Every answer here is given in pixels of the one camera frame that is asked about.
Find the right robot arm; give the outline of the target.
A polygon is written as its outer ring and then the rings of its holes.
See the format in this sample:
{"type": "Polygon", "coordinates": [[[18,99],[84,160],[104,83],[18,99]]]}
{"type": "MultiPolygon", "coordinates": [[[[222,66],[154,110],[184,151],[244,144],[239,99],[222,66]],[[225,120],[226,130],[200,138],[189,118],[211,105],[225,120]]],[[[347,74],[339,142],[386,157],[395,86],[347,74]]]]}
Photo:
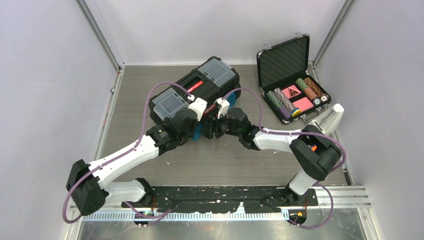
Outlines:
{"type": "Polygon", "coordinates": [[[249,150],[277,150],[291,153],[301,169],[283,190],[283,199],[291,205],[299,205],[308,189],[324,181],[343,156],[329,136],[314,125],[308,124],[299,131],[282,131],[259,127],[251,123],[241,108],[232,108],[226,114],[218,110],[205,113],[201,134],[208,139],[230,135],[238,138],[249,150]]]}

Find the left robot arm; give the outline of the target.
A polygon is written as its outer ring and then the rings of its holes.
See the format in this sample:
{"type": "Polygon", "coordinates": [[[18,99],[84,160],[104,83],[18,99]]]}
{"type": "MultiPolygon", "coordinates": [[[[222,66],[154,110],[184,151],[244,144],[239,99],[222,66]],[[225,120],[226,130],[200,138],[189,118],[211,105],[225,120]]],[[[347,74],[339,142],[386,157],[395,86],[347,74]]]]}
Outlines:
{"type": "Polygon", "coordinates": [[[153,202],[153,193],[140,181],[123,182],[121,195],[111,183],[137,165],[183,145],[194,134],[202,116],[203,110],[198,107],[182,108],[173,118],[151,127],[121,150],[89,163],[83,159],[76,161],[66,182],[65,202],[73,200],[81,216],[95,213],[111,200],[148,207],[153,202]]]}

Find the black plastic toolbox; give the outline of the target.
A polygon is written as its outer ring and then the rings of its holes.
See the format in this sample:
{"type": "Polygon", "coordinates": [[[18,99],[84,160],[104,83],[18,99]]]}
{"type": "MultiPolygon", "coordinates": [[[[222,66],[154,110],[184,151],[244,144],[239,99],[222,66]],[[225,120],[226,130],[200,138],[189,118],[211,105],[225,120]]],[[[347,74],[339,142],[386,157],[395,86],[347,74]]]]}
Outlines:
{"type": "MultiPolygon", "coordinates": [[[[218,114],[214,105],[215,100],[241,86],[240,76],[235,68],[216,56],[210,57],[206,62],[176,81],[176,84],[207,102],[201,122],[191,137],[194,141],[205,135],[206,132],[202,128],[206,125],[208,116],[218,114]]],[[[174,117],[177,111],[188,106],[188,95],[173,85],[153,96],[148,103],[150,118],[155,124],[162,124],[165,120],[174,117]]]]}

